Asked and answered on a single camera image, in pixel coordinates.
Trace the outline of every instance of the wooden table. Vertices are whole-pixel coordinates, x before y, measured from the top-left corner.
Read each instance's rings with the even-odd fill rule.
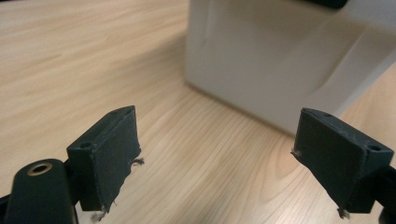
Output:
[[[292,137],[184,82],[187,14],[185,0],[0,3],[0,195],[22,166],[66,160],[105,113],[135,105],[146,164],[102,223],[376,223],[378,204],[339,218]],[[395,87],[393,66],[342,117],[394,149]]]

